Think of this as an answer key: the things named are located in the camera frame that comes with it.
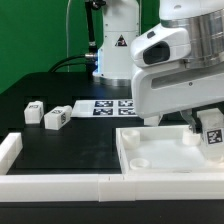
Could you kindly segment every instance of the black table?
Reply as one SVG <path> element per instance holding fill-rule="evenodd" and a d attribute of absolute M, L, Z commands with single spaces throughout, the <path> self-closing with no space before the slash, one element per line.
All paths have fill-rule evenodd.
<path fill-rule="evenodd" d="M 29 74 L 0 95 L 0 140 L 21 132 L 23 150 L 7 175 L 121 173 L 115 129 L 143 126 L 140 118 L 74 118 L 59 131 L 25 125 L 29 102 L 45 113 L 76 100 L 129 99 L 129 87 L 93 83 L 85 73 Z M 165 117 L 164 124 L 179 118 Z M 223 223 L 223 200 L 0 203 L 0 223 Z"/>

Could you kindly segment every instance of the green background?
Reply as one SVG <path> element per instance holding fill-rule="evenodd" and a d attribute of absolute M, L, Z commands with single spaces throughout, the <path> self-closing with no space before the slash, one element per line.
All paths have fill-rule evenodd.
<path fill-rule="evenodd" d="M 73 0 L 69 54 L 88 52 L 84 0 Z M 142 0 L 142 32 L 159 22 L 159 0 Z M 67 56 L 68 0 L 0 0 L 0 93 L 28 73 L 45 72 Z M 98 46 L 102 18 L 94 12 Z"/>

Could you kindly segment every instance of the white cube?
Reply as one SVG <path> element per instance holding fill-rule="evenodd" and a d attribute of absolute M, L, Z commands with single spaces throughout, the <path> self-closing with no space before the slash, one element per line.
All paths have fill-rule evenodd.
<path fill-rule="evenodd" d="M 52 111 L 44 115 L 45 128 L 59 130 L 71 119 L 72 107 L 55 107 Z"/>
<path fill-rule="evenodd" d="M 39 124 L 44 116 L 43 102 L 30 102 L 24 110 L 26 124 Z"/>

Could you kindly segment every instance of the white block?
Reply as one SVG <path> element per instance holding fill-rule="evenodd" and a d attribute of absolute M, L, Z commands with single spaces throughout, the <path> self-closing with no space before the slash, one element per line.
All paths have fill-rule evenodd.
<path fill-rule="evenodd" d="M 0 175 L 5 175 L 23 147 L 21 133 L 10 133 L 0 145 Z"/>
<path fill-rule="evenodd" d="M 124 175 L 99 175 L 99 201 L 134 201 L 135 182 Z"/>
<path fill-rule="evenodd" d="M 0 176 L 0 202 L 98 201 L 98 175 Z"/>
<path fill-rule="evenodd" d="M 71 119 L 72 107 L 55 107 L 52 111 L 44 115 L 46 129 L 59 130 Z"/>
<path fill-rule="evenodd" d="M 30 102 L 24 111 L 26 124 L 39 124 L 44 116 L 43 102 Z"/>

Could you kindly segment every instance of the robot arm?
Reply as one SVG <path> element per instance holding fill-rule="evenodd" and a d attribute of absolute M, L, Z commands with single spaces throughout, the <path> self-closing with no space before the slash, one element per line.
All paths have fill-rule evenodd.
<path fill-rule="evenodd" d="M 149 118 L 224 101 L 223 0 L 160 0 L 160 18 L 131 46 L 136 113 Z"/>

